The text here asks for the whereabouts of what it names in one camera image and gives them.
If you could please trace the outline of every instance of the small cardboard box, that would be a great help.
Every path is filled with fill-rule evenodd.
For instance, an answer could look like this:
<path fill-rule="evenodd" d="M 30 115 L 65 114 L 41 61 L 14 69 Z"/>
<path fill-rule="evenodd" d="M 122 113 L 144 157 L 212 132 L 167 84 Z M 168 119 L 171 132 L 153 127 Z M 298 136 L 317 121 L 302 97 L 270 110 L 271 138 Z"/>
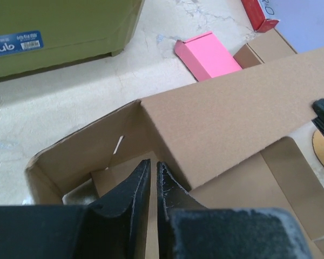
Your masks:
<path fill-rule="evenodd" d="M 243 69 L 246 69 L 294 54 L 297 52 L 288 41 L 276 29 L 272 29 L 246 43 L 234 55 L 234 59 Z"/>
<path fill-rule="evenodd" d="M 324 241 L 312 241 L 324 236 L 324 189 L 284 138 L 315 117 L 319 98 L 324 48 L 136 100 L 33 157 L 30 189 L 37 204 L 61 204 L 92 177 L 102 195 L 150 157 L 208 207 L 289 210 L 324 258 Z M 154 167 L 151 190 L 146 258 L 158 258 Z"/>
<path fill-rule="evenodd" d="M 256 32 L 267 32 L 278 24 L 273 0 L 241 0 L 251 21 L 253 30 Z"/>

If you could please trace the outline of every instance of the cardboard box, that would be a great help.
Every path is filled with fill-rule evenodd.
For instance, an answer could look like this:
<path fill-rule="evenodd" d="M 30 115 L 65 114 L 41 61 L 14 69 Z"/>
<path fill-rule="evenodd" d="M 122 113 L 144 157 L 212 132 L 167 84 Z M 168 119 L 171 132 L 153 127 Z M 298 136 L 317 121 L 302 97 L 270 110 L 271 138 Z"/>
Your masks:
<path fill-rule="evenodd" d="M 267 32 L 278 24 L 273 0 L 241 0 L 251 21 L 253 30 Z"/>
<path fill-rule="evenodd" d="M 246 43 L 234 55 L 234 59 L 245 69 L 294 54 L 297 52 L 288 41 L 276 29 L 272 29 Z"/>
<path fill-rule="evenodd" d="M 120 53 L 133 36 L 143 4 L 144 0 L 0 1 L 0 77 Z M 37 37 L 19 40 L 32 35 Z M 38 46 L 21 46 L 37 40 Z"/>
<path fill-rule="evenodd" d="M 102 195 L 151 157 L 206 206 L 288 209 L 324 258 L 324 242 L 312 242 L 324 236 L 324 189 L 283 138 L 323 97 L 324 48 L 136 100 L 38 153 L 29 186 L 38 204 L 61 204 L 92 176 Z M 147 258 L 158 254 L 155 180 L 152 167 Z"/>

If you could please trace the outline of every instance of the green plastic bin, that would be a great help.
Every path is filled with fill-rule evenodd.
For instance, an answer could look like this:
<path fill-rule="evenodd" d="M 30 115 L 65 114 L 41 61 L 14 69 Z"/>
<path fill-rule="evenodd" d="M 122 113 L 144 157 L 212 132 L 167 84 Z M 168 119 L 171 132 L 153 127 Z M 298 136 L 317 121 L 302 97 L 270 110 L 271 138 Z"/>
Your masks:
<path fill-rule="evenodd" d="M 0 56 L 0 77 L 120 53 L 133 36 L 143 3 L 144 0 L 0 1 L 0 36 L 39 31 L 43 40 L 41 49 Z"/>

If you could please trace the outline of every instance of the cardboard edge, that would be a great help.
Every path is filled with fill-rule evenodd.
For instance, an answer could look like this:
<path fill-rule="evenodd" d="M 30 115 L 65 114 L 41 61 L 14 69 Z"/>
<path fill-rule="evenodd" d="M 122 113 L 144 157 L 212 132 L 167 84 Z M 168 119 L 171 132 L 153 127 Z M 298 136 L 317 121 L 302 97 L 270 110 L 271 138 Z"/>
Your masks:
<path fill-rule="evenodd" d="M 270 22 L 270 21 L 277 21 L 277 23 L 279 23 L 281 20 L 280 19 L 270 19 L 270 18 L 266 18 L 264 21 L 268 21 L 268 22 Z"/>
<path fill-rule="evenodd" d="M 277 34 L 285 41 L 285 43 L 291 48 L 291 50 L 294 51 L 295 54 L 298 54 L 298 52 L 293 48 L 293 46 L 287 41 L 287 39 L 279 32 L 278 29 L 274 28 L 274 30 L 277 32 Z"/>
<path fill-rule="evenodd" d="M 271 157 L 271 155 L 267 154 L 269 152 L 269 147 L 271 147 L 273 145 L 282 145 L 282 147 L 285 148 L 283 146 L 283 142 L 281 142 L 281 141 L 292 142 L 293 143 L 292 145 L 294 147 L 289 146 L 288 150 L 298 149 L 298 151 L 300 152 L 299 157 L 302 158 L 302 160 L 303 160 L 303 163 L 300 163 L 299 161 L 295 162 L 295 160 L 292 160 L 291 163 L 288 163 L 288 161 L 286 159 L 284 159 L 284 161 L 287 161 L 287 163 L 288 163 L 288 164 L 285 164 L 284 166 L 292 165 L 294 167 L 295 164 L 297 163 L 298 166 L 300 167 L 299 169 L 295 170 L 295 172 L 296 172 L 295 177 L 297 179 L 290 180 L 291 175 L 288 176 L 289 182 L 290 181 L 292 181 L 293 183 L 298 182 L 298 185 L 293 188 L 286 187 L 286 182 L 283 183 L 283 178 L 282 178 L 283 176 L 281 176 L 280 174 L 278 174 L 276 172 L 276 165 L 280 166 L 281 163 L 280 162 L 276 163 L 275 161 L 268 158 L 268 156 Z M 267 148 L 263 149 L 261 151 L 261 154 L 262 154 L 263 159 L 265 160 L 265 163 L 270 168 L 274 178 L 276 179 L 276 182 L 278 183 L 282 192 L 284 193 L 285 197 L 287 198 L 290 206 L 293 208 L 301 225 L 305 229 L 308 237 L 311 240 L 314 240 L 316 238 L 324 236 L 324 205 L 322 207 L 319 207 L 319 202 L 317 202 L 317 201 L 321 200 L 322 203 L 324 203 L 324 188 L 321 185 L 321 183 L 319 182 L 316 175 L 314 174 L 314 171 L 308 164 L 306 158 L 300 151 L 295 140 L 289 136 L 283 137 L 280 139 L 279 142 L 275 142 L 275 143 L 271 144 L 270 146 L 268 146 Z M 302 176 L 304 176 L 304 178 L 305 178 L 306 177 L 305 172 L 308 173 L 309 181 L 303 181 L 304 184 L 301 185 L 300 181 L 298 181 L 298 179 L 301 179 Z M 307 199 L 307 205 L 305 205 L 305 200 L 303 200 L 303 198 L 304 197 L 314 197 L 315 195 L 316 195 L 316 199 L 314 199 L 313 201 L 310 201 L 309 199 Z M 320 223 L 318 225 L 316 225 L 314 220 L 318 220 L 318 222 L 320 222 Z"/>
<path fill-rule="evenodd" d="M 264 63 L 263 60 L 252 50 L 248 43 L 242 46 L 233 56 L 233 58 L 243 69 Z M 253 59 L 256 59 L 257 62 L 250 62 L 250 60 Z"/>
<path fill-rule="evenodd" d="M 146 127 L 148 137 L 150 138 L 152 149 L 159 161 L 166 162 L 171 170 L 174 172 L 175 179 L 187 190 L 191 190 L 190 182 L 181 170 L 180 164 L 178 163 L 175 156 L 172 154 L 170 147 L 164 141 L 161 136 L 156 124 L 153 122 L 149 115 L 148 109 L 144 106 L 144 99 L 141 102 L 143 111 L 146 118 Z"/>
<path fill-rule="evenodd" d="M 269 178 L 273 179 L 273 181 L 275 182 L 275 185 L 277 185 L 277 188 L 279 189 L 279 191 L 278 191 L 278 194 L 275 191 L 272 191 L 268 195 L 272 195 L 273 197 L 278 197 L 279 200 L 281 198 L 280 195 L 283 195 L 282 203 L 272 204 L 270 202 L 266 203 L 266 201 L 264 201 L 264 205 L 263 205 L 262 201 L 264 199 L 266 199 L 266 197 L 262 196 L 262 197 L 259 197 L 259 199 L 260 198 L 262 199 L 259 201 L 259 205 L 257 204 L 257 200 L 253 199 L 253 197 L 250 197 L 249 199 L 251 202 L 253 202 L 253 204 L 252 203 L 247 204 L 245 201 L 240 201 L 239 205 L 237 203 L 235 203 L 235 205 L 229 206 L 228 203 L 225 202 L 225 200 L 226 200 L 225 198 L 228 198 L 229 200 L 233 199 L 232 195 L 234 192 L 232 194 L 229 194 L 229 196 L 225 196 L 224 193 L 226 193 L 227 190 L 229 190 L 229 192 L 231 189 L 236 190 L 235 193 L 238 197 L 242 196 L 242 198 L 244 200 L 247 198 L 247 196 L 245 196 L 247 193 L 246 194 L 240 193 L 240 189 L 238 189 L 238 187 L 240 185 L 236 186 L 234 184 L 234 187 L 232 186 L 233 181 L 236 182 L 237 180 L 239 180 L 239 182 L 240 182 L 240 179 L 243 176 L 245 178 L 245 180 L 241 181 L 241 183 L 243 185 L 251 186 L 251 182 L 247 181 L 247 179 L 250 178 L 250 175 L 256 174 L 257 170 L 265 171 L 264 175 L 269 175 Z M 255 177 L 253 177 L 253 179 L 262 180 L 261 178 L 257 178 L 257 175 Z M 268 189 L 266 189 L 266 187 L 265 187 L 266 185 L 264 185 L 264 183 L 265 183 L 265 180 L 263 181 L 263 184 L 257 183 L 257 185 L 259 186 L 259 188 L 263 188 L 263 189 L 265 189 L 265 191 L 268 191 Z M 226 185 L 230 186 L 230 188 L 224 189 L 224 186 L 226 186 Z M 314 242 L 308 237 L 305 229 L 301 225 L 298 218 L 295 216 L 295 212 L 291 208 L 287 198 L 285 197 L 284 193 L 282 192 L 281 188 L 279 187 L 278 183 L 276 182 L 276 179 L 274 178 L 273 174 L 271 173 L 270 169 L 268 168 L 261 152 L 255 153 L 254 155 L 250 156 L 248 159 L 243 160 L 241 163 L 237 164 L 236 166 L 234 166 L 234 167 L 230 168 L 229 170 L 227 170 L 226 172 L 224 172 L 224 174 L 219 175 L 216 178 L 213 178 L 212 180 L 206 182 L 204 185 L 191 190 L 190 195 L 192 197 L 194 197 L 197 201 L 202 203 L 204 206 L 211 208 L 211 209 L 213 209 L 213 208 L 233 208 L 233 207 L 235 207 L 235 208 L 241 208 L 241 207 L 278 208 L 279 207 L 279 208 L 286 209 L 298 222 L 298 226 L 302 230 L 302 233 L 308 243 L 308 246 L 309 246 L 314 258 L 317 258 L 317 259 L 324 258 L 321 251 L 314 244 Z"/>

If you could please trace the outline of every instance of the open cardboard box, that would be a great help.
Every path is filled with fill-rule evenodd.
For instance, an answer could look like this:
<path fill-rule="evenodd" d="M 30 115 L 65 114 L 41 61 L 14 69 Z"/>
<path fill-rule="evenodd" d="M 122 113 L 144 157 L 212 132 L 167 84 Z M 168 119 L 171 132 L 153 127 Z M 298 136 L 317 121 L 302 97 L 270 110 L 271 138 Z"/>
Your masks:
<path fill-rule="evenodd" d="M 246 43 L 235 55 L 234 59 L 246 69 L 297 54 L 297 51 L 276 29 Z"/>
<path fill-rule="evenodd" d="M 210 208 L 289 210 L 324 258 L 324 240 L 312 241 L 324 236 L 324 189 L 284 137 L 315 117 L 319 98 L 324 48 L 136 100 L 38 153 L 30 189 L 37 204 L 61 204 L 92 177 L 103 195 L 141 159 L 158 159 Z M 154 167 L 151 190 L 146 257 L 158 258 Z"/>

